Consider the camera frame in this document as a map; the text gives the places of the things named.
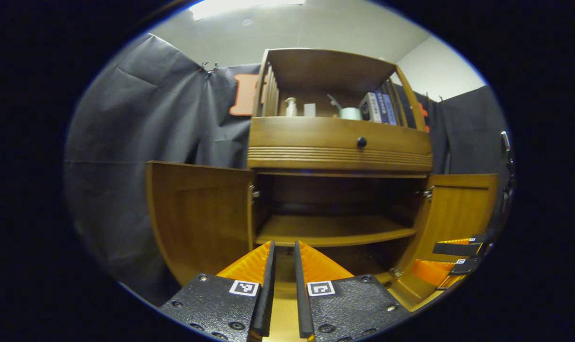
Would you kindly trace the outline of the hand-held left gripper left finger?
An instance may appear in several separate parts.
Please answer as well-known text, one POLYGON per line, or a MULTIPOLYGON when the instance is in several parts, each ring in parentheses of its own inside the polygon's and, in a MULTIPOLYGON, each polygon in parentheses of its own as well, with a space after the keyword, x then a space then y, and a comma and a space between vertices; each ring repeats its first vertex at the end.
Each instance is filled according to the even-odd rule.
POLYGON ((266 242, 218 274, 199 273, 160 312, 213 342, 261 342, 269 336, 275 242, 266 242))

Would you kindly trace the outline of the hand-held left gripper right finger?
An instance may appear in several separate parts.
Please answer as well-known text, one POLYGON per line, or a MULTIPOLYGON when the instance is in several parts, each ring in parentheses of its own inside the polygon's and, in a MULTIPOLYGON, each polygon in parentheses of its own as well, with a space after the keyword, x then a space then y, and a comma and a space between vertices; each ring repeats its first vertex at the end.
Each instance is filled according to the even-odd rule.
POLYGON ((353 275, 300 241, 294 257, 298 326, 308 342, 362 342, 410 318, 375 275, 353 275))

